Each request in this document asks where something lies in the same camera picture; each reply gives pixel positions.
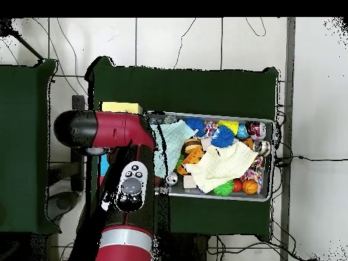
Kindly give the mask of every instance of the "orange basketball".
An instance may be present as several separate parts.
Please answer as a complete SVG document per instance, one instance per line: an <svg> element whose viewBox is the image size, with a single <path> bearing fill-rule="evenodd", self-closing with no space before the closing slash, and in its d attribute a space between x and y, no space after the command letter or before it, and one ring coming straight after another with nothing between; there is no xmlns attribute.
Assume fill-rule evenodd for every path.
<svg viewBox="0 0 348 261"><path fill-rule="evenodd" d="M258 184L253 179L245 180L243 182L243 190L247 194L254 194L258 191Z"/></svg>

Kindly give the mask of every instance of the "yellow cloth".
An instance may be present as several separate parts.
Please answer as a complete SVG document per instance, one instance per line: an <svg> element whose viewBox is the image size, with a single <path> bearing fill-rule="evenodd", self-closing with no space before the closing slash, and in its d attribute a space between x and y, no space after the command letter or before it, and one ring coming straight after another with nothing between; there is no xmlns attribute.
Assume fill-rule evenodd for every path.
<svg viewBox="0 0 348 261"><path fill-rule="evenodd" d="M234 135L237 135L238 132L238 126L239 123L236 121L229 121L229 120L219 120L219 122L217 123L217 125L224 125L226 127L228 127L230 130L233 131Z"/></svg>
<svg viewBox="0 0 348 261"><path fill-rule="evenodd" d="M226 148L210 145L197 164L184 164L197 186L208 193L228 180L240 178L258 156L242 142Z"/></svg>

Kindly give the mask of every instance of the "gray plastic bin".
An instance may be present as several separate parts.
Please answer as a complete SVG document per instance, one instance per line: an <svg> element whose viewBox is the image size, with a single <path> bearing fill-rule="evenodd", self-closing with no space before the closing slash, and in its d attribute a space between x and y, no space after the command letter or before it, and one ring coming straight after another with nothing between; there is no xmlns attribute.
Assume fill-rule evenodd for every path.
<svg viewBox="0 0 348 261"><path fill-rule="evenodd" d="M154 111L147 111L144 114L150 118L159 118L163 119L166 115L176 115L179 119L185 120L185 118L200 118L204 121L214 121L218 122L219 120L231 120L237 121L241 124L246 123L247 121L257 121L263 122L266 125L266 137L264 140L267 140L271 145L271 152L265 159L264 164L264 182L263 188L259 194L246 194L243 191L233 192L229 196L216 196L212 191L207 194L202 194L198 189L184 189L183 177L178 174L179 180L176 185L169 188L169 194L171 196L179 197L194 197L194 198L211 198L211 199L224 199L224 200L239 200L239 201L267 201L271 197L272 191L272 180L273 180L273 158L274 158L274 139L275 139L275 122L267 119L256 119L256 118L238 118L238 117L228 117L228 116L213 116L213 115L201 115L201 114L182 114L175 112L164 112L159 115ZM155 194L158 194L158 188L155 188Z"/></svg>

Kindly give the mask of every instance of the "green ball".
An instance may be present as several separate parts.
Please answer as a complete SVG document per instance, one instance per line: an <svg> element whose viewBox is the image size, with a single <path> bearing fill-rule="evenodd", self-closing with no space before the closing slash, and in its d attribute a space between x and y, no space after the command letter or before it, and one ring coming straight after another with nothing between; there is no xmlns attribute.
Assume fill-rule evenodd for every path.
<svg viewBox="0 0 348 261"><path fill-rule="evenodd" d="M218 186L213 191L218 196L228 196L234 188L234 182L233 180L229 180L226 183Z"/></svg>
<svg viewBox="0 0 348 261"><path fill-rule="evenodd" d="M175 166L175 169L179 167L179 165L184 161L185 155L180 154L179 159L177 160L177 165Z"/></svg>

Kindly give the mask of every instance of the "dark green panel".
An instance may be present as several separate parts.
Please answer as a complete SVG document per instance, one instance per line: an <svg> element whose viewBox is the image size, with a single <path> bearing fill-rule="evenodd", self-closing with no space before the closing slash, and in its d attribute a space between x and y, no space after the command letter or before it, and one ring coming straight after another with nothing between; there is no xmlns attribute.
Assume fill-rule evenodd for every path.
<svg viewBox="0 0 348 261"><path fill-rule="evenodd" d="M277 70L194 71L115 67L96 59L87 73L99 101L139 103L145 110L275 118ZM270 201L171 197L172 232L259 234L268 238Z"/></svg>
<svg viewBox="0 0 348 261"><path fill-rule="evenodd" d="M0 231L57 232L46 218L47 89L56 61L0 65Z"/></svg>

